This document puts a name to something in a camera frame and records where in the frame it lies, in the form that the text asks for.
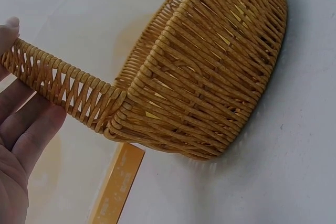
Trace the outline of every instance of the wicker basket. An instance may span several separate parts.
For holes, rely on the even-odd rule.
[[[1,64],[110,140],[206,160],[255,108],[286,18],[286,0],[165,0],[113,85],[20,39]]]

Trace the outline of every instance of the basket handle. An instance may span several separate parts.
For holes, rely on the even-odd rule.
[[[87,127],[107,134],[127,92],[17,39],[0,63],[19,80]]]

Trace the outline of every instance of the hand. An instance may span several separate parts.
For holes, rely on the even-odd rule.
[[[18,37],[19,20],[0,26],[0,55]],[[0,81],[8,71],[0,66]],[[42,151],[61,128],[66,113],[15,80],[0,93],[0,223],[25,223],[27,184]]]

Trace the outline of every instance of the white surface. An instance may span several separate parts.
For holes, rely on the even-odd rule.
[[[0,0],[0,20],[19,16],[22,38],[111,81],[161,2]],[[335,223],[336,0],[288,5],[274,75],[237,141],[208,163],[148,150],[119,223]],[[115,147],[71,118],[60,146],[57,182],[46,202],[34,190],[27,223],[84,223]],[[31,187],[58,166],[43,158]]]

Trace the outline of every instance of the yellow ruler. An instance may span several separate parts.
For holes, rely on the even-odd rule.
[[[119,144],[89,217],[90,224],[117,224],[144,150],[131,144]]]

